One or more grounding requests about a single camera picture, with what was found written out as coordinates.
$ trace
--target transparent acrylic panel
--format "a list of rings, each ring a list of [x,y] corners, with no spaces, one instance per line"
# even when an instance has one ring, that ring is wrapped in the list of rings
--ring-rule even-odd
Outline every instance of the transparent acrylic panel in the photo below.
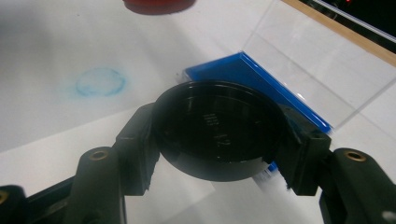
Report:
[[[335,129],[396,76],[392,65],[282,1],[268,7],[243,50]]]

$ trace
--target screw hole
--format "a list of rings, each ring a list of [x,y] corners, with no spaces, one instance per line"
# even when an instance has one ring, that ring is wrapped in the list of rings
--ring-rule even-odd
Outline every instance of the screw hole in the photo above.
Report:
[[[91,161],[100,161],[108,156],[108,152],[105,150],[95,151],[90,155]]]
[[[359,152],[355,152],[355,151],[347,151],[346,152],[346,156],[353,161],[366,161],[366,157],[363,156],[361,153]]]

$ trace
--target blue ink stain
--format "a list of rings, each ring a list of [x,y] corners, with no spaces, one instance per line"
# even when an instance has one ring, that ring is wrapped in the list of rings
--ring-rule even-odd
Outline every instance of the blue ink stain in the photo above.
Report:
[[[111,96],[120,93],[125,82],[125,78],[114,69],[94,68],[81,75],[76,89],[83,96]]]

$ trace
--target red object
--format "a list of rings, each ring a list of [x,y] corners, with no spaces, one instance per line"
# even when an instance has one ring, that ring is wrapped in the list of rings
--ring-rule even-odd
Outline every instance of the red object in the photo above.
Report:
[[[195,0],[124,0],[132,12],[145,15],[163,15],[179,12],[194,4]]]

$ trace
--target black circular lens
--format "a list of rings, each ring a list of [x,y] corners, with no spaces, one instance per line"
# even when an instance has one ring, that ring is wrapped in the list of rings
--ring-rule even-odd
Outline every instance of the black circular lens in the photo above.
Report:
[[[251,177],[275,156],[286,121],[276,103],[250,88],[200,81],[166,91],[152,125],[163,156],[202,179]]]

